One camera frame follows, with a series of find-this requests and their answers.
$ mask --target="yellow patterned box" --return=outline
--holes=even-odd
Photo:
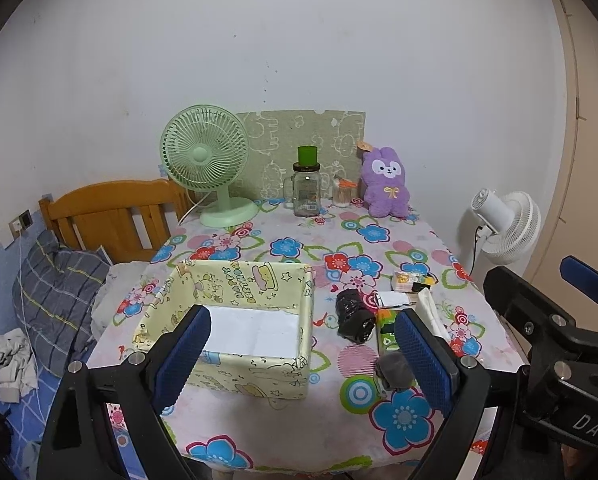
[[[148,351],[194,304],[283,310],[299,317],[296,356],[204,351],[188,383],[255,397],[303,399],[310,375],[313,303],[314,278],[308,265],[184,260],[176,264],[154,302],[144,306],[132,342]]]

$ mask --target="wall outlet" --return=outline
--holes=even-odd
[[[12,241],[19,238],[21,231],[25,231],[31,225],[32,225],[32,215],[30,214],[30,210],[27,209],[26,211],[21,213],[19,216],[17,216],[15,219],[13,219],[12,222],[8,223],[8,227],[10,228],[10,234],[12,235]]]
[[[32,215],[30,214],[30,210],[26,209],[25,213],[21,213],[19,215],[19,220],[21,220],[23,229],[28,229],[32,225]]]

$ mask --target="fan base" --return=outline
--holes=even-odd
[[[201,211],[201,224],[206,227],[232,227],[254,218],[258,207],[252,200],[240,196],[230,197],[230,207],[219,209],[219,202],[212,202]]]

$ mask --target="power cord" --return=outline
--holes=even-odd
[[[201,200],[199,200],[199,202],[197,202],[197,203],[194,203],[194,202],[193,202],[192,198],[190,197],[190,192],[189,192],[189,190],[187,190],[187,189],[186,189],[186,193],[188,194],[188,198],[190,199],[190,202],[192,202],[194,205],[193,205],[193,206],[192,206],[190,209],[188,209],[188,211],[186,211],[186,214],[185,214],[185,215],[183,215],[183,216],[181,217],[181,220],[179,220],[179,225],[181,225],[181,224],[183,223],[183,221],[184,221],[184,220],[186,219],[186,217],[187,217],[187,216],[188,216],[188,215],[189,215],[189,214],[192,212],[192,210],[193,210],[194,208],[196,208],[197,206],[199,206],[199,207],[201,207],[201,208],[205,207],[205,206],[202,206],[202,205],[199,205],[199,204],[200,204],[201,202],[203,202],[203,201],[204,201],[206,198],[208,198],[208,195],[210,195],[211,191],[208,191],[208,192],[207,192],[207,193],[204,195],[204,197],[203,197]]]
[[[34,348],[32,348],[32,339],[30,339],[30,333],[28,332],[28,322],[26,321],[26,306],[23,304],[23,283],[21,279],[23,278],[23,229],[19,229],[17,231],[19,234],[19,293],[21,294],[21,315],[23,316],[23,327],[26,329],[26,337],[28,338],[28,344],[30,345],[30,353],[32,354],[32,358],[34,359],[34,366],[36,367],[36,388],[33,388],[36,393],[36,403],[39,406],[39,416],[41,416],[44,424],[47,424],[47,419],[44,415],[44,410],[41,407],[41,400],[39,399],[39,363],[36,360],[36,354],[34,353]]]
[[[483,226],[480,225],[474,230],[474,247],[472,248],[472,267],[470,268],[470,272],[468,273],[469,276],[472,275],[472,271],[474,270],[474,264],[477,261],[477,240],[479,240],[479,231],[483,229]]]

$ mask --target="yellow bow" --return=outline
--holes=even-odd
[[[388,194],[388,198],[396,198],[397,193],[399,192],[398,187],[384,187],[383,190]]]

